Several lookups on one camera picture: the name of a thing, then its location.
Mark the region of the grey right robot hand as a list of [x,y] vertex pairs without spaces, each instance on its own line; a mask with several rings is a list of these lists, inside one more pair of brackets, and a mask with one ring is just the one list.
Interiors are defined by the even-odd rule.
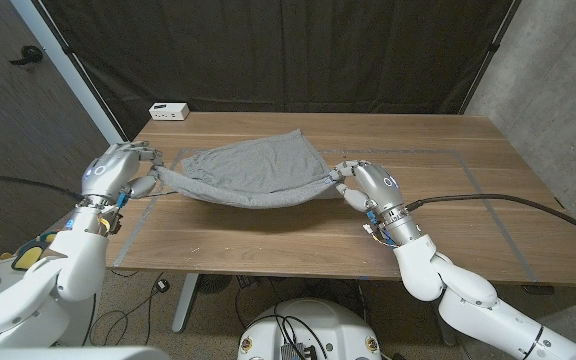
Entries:
[[368,161],[344,161],[328,174],[344,200],[355,210],[378,214],[404,204],[394,177],[382,166]]

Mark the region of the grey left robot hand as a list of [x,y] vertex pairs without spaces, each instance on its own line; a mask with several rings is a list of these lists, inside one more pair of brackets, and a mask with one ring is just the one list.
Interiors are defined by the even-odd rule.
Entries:
[[157,182],[163,154],[148,141],[116,143],[94,159],[82,176],[82,195],[117,203],[121,194],[130,198],[148,195]]

